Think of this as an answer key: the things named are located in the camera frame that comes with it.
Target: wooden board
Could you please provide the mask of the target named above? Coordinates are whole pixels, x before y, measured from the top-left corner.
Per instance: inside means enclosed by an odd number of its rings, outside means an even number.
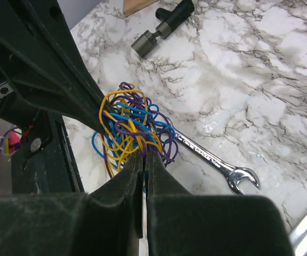
[[[130,16],[131,14],[153,4],[157,0],[124,0],[123,13],[124,16]]]

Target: black handle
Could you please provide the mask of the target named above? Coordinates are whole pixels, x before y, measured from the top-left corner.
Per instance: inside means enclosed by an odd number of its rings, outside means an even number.
[[[171,28],[171,31],[174,31],[194,10],[195,7],[191,0],[183,0],[172,12],[158,8],[156,18],[160,21],[165,21]]]

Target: gray veining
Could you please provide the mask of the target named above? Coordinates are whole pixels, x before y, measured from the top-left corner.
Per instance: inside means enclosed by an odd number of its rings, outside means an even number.
[[[104,92],[131,82],[176,128],[226,162],[253,169],[248,194],[272,199],[287,230],[307,212],[307,1],[194,1],[195,12],[146,59],[131,44],[154,31],[160,1],[128,17],[122,1],[98,5],[72,35]],[[66,118],[86,191],[107,180],[93,131]],[[230,194],[215,170],[181,148],[168,170],[194,194]]]

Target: wrench head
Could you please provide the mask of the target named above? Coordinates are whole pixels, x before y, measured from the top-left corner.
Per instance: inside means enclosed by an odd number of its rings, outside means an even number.
[[[258,176],[249,168],[238,167],[232,171],[227,178],[230,189],[237,195],[243,195],[244,193],[240,190],[239,184],[243,180],[248,179],[257,189],[260,189],[260,181]]]

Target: metal socket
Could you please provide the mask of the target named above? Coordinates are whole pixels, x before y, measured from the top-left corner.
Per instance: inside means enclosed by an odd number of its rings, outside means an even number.
[[[157,26],[156,31],[163,39],[166,39],[172,33],[171,27],[165,21]]]
[[[138,55],[144,58],[157,44],[157,40],[153,33],[145,31],[132,45],[131,47],[138,53]]]

